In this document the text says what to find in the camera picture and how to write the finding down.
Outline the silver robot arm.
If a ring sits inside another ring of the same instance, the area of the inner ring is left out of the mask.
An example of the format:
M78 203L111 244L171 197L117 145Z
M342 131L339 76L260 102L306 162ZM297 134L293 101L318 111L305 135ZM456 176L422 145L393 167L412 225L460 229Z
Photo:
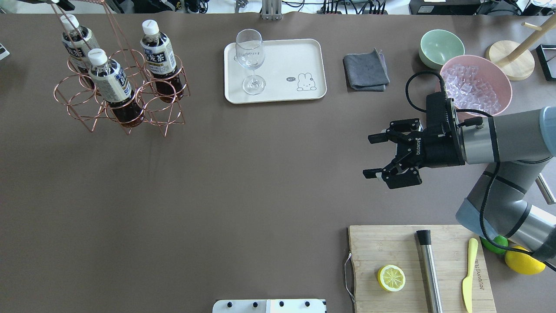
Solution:
M502 235L522 253L555 269L555 216L524 200L528 189L555 156L555 107L457 121L453 106L427 109L419 119L395 120L372 144L392 141L395 158L383 168L365 169L389 188L417 186L421 168L486 164L457 212L460 224L493 243Z

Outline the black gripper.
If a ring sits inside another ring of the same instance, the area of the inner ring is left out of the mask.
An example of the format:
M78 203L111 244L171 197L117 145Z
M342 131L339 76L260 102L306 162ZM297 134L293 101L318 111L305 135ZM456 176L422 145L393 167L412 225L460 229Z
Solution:
M370 144L386 141L397 144L396 159L391 163L383 168L363 170L365 178L381 178L391 190L420 185L419 168L465 164L463 152L451 133L424 130L418 118L391 121L387 129L369 135L368 141Z

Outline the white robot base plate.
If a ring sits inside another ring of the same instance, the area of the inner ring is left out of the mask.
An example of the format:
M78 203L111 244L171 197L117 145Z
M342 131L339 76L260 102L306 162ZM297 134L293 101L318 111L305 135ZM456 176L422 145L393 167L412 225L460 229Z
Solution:
M213 313L326 313L322 299L245 299L218 300Z

